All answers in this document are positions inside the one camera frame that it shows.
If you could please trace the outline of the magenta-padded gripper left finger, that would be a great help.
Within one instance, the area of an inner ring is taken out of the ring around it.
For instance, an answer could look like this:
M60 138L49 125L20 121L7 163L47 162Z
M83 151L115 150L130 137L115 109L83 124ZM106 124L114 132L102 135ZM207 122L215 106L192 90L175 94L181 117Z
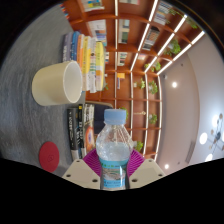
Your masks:
M95 149L83 159L76 159L62 176L76 185L89 189L100 189L101 164Z

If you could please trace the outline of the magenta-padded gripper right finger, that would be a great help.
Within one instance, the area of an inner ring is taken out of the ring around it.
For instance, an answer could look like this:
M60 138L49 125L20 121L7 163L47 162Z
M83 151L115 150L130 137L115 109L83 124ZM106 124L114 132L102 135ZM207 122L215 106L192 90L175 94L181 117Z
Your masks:
M129 189L146 186L164 176L165 173L153 159L145 159L138 151L132 151L127 164Z

